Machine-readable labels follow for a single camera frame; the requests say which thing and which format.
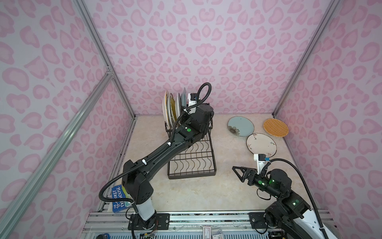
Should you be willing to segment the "white plate small drawings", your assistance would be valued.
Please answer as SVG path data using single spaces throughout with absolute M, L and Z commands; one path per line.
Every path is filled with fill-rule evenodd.
M 253 154 L 265 154 L 268 158 L 273 157 L 277 152 L 275 141 L 262 133 L 253 133 L 248 136 L 246 144 Z

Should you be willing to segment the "pale blue flower plate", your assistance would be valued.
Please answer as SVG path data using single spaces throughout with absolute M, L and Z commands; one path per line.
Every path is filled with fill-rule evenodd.
M 254 132 L 253 123 L 249 119 L 241 116 L 232 117 L 228 121 L 227 126 L 232 134 L 240 137 L 248 137 Z

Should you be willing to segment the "orange woven tray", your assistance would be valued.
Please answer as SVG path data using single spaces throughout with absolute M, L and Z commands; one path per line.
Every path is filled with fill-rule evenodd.
M 279 119 L 266 119 L 263 128 L 268 134 L 276 137 L 285 137 L 289 134 L 288 126 Z

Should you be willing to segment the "white plate orange sunburst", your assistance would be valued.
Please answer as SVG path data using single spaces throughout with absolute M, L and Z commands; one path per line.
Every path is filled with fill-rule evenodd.
M 166 114 L 169 128 L 173 128 L 172 118 L 171 118 L 171 107 L 170 107 L 170 93 L 166 92 Z

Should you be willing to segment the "grey blue plate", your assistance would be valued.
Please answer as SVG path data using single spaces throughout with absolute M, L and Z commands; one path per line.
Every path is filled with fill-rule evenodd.
M 187 92 L 186 89 L 184 88 L 182 93 L 181 93 L 181 107 L 185 109 L 187 107 Z

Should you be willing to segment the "green woven bamboo tray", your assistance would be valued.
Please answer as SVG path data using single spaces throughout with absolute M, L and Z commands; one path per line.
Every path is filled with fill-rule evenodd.
M 173 126 L 175 126 L 175 122 L 178 119 L 177 113 L 176 113 L 176 103 L 173 94 L 170 94 L 170 107 L 171 107 L 171 118 L 172 118 L 172 123 Z

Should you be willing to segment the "star plate yellow rim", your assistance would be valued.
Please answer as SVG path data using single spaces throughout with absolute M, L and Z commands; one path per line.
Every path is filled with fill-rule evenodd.
M 169 92 L 166 90 L 165 94 L 164 94 L 164 97 L 163 97 L 162 110 L 163 110 L 163 116 L 164 116 L 165 123 L 166 123 L 167 127 L 170 127 L 170 121 L 169 121 L 168 110 L 167 110 L 167 97 L 168 97 L 168 93 Z

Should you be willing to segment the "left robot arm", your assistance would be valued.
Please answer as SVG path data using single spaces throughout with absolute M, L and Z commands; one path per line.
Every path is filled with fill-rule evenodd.
M 132 220 L 145 229 L 151 229 L 156 223 L 156 211 L 151 196 L 154 192 L 150 181 L 156 173 L 171 159 L 205 137 L 214 116 L 213 108 L 208 104 L 196 107 L 192 114 L 182 117 L 182 124 L 170 138 L 146 157 L 124 164 L 121 185 L 134 201 L 136 214 Z

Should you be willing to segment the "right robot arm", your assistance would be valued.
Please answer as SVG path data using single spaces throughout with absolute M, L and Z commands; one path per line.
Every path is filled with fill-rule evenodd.
M 281 169 L 264 176 L 255 168 L 234 166 L 232 170 L 241 182 L 248 181 L 276 200 L 265 209 L 261 221 L 269 228 L 282 229 L 291 239 L 337 239 L 312 207 L 291 189 L 292 180 Z

